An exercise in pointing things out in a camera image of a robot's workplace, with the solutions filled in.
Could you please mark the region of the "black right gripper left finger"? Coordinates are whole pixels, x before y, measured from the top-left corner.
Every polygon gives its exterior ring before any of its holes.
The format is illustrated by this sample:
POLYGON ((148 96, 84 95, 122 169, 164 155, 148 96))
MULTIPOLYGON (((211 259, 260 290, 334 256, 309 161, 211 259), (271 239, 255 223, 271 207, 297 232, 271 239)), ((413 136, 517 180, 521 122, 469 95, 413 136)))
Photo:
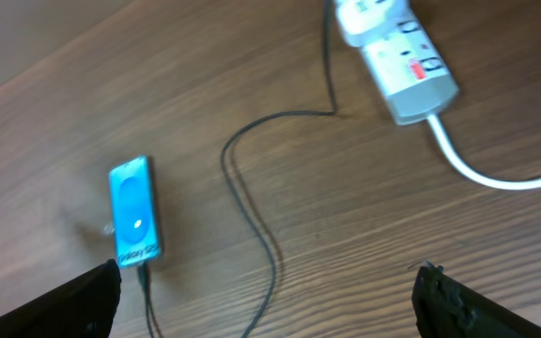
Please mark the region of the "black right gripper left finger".
POLYGON ((114 259, 0 316, 0 338, 107 338, 120 301, 114 259))

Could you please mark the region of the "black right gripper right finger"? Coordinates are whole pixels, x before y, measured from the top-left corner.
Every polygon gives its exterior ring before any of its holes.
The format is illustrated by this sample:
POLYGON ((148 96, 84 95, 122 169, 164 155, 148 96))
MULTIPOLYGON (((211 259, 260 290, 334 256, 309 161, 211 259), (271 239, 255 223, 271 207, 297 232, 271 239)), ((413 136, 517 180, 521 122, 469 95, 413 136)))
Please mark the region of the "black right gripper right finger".
POLYGON ((422 338, 541 338, 541 327, 443 273, 426 261, 411 295, 422 338))

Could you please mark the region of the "teal Galaxy smartphone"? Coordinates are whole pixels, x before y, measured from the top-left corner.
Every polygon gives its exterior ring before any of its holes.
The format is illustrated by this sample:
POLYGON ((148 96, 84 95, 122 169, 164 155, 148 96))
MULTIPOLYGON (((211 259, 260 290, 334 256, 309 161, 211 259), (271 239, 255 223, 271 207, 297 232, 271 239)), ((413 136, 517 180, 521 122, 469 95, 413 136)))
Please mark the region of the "teal Galaxy smartphone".
POLYGON ((116 262, 125 269, 162 254, 150 157, 141 155, 108 173, 116 262))

